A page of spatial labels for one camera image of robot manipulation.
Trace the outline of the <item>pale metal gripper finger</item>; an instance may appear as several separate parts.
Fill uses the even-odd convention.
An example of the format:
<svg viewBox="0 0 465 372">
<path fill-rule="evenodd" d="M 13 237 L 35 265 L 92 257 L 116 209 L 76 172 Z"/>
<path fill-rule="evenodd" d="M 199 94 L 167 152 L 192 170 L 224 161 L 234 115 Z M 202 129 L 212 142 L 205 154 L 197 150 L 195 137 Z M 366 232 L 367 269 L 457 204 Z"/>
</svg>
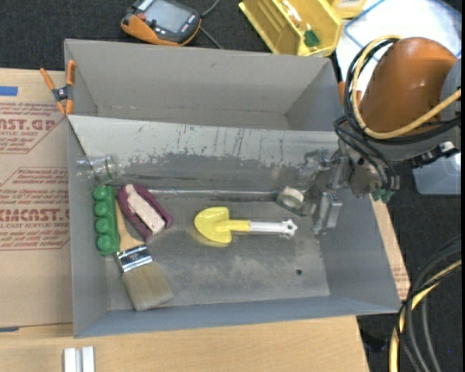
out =
<svg viewBox="0 0 465 372">
<path fill-rule="evenodd" d="M 321 193 L 317 219 L 312 226 L 315 236 L 320 236 L 328 229 L 336 227 L 342 206 L 343 203 L 336 194 L 330 192 Z"/>
<path fill-rule="evenodd" d="M 332 158 L 325 150 L 315 150 L 305 154 L 300 169 L 300 186 L 309 195 L 329 186 L 332 176 Z"/>
</svg>

